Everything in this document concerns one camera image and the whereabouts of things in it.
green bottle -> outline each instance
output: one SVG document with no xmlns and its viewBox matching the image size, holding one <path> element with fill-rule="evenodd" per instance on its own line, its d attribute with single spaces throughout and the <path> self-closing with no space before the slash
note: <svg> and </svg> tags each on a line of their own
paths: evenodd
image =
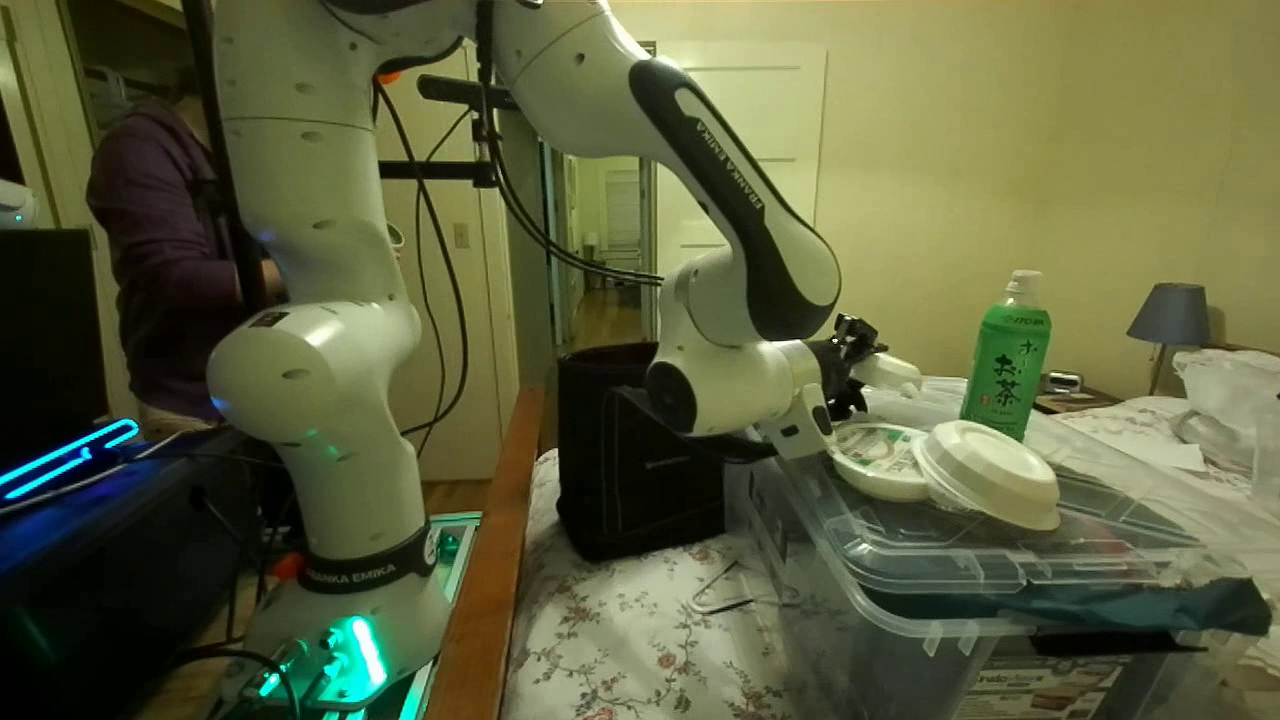
<svg viewBox="0 0 1280 720">
<path fill-rule="evenodd" d="M 959 405 L 964 421 L 986 426 L 1012 440 L 1024 440 L 1027 432 L 1050 336 L 1050 322 L 1034 303 L 1034 280 L 1040 271 L 1012 271 L 1004 301 L 986 307 Z"/>
</svg>

plastic storage container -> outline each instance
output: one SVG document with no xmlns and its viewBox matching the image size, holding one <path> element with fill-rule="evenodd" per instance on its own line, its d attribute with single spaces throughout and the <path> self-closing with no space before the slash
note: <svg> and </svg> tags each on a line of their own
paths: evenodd
<svg viewBox="0 0 1280 720">
<path fill-rule="evenodd" d="M 1034 303 L 1034 280 L 1040 271 L 1012 271 L 1004 301 L 984 312 L 959 409 L 964 421 L 1014 440 L 1027 430 L 1050 336 L 1050 322 Z"/>
<path fill-rule="evenodd" d="M 798 717 L 1211 709 L 1217 674 L 1268 629 L 1257 586 L 1128 498 L 1152 486 L 1143 463 L 1084 435 L 1042 444 L 1055 444 L 1042 457 L 1124 473 L 1055 463 L 1062 524 L 1048 536 L 861 498 L 828 460 L 727 473 L 727 529 L 759 547 L 787 604 Z"/>
</svg>

screen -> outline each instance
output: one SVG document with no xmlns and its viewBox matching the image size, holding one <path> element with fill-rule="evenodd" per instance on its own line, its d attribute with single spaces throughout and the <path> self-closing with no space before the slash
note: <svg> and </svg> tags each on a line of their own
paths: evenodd
<svg viewBox="0 0 1280 720">
<path fill-rule="evenodd" d="M 106 412 L 88 231 L 0 227 L 0 468 Z"/>
</svg>

person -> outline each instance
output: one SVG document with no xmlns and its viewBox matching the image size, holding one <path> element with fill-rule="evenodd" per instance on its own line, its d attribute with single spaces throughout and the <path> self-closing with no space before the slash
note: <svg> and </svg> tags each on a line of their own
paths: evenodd
<svg viewBox="0 0 1280 720">
<path fill-rule="evenodd" d="M 202 432 L 209 353 L 248 315 L 193 73 L 168 102 L 134 103 L 95 146 L 88 208 L 111 239 L 120 344 L 142 435 Z M 267 301 L 281 269 L 260 259 Z"/>
</svg>

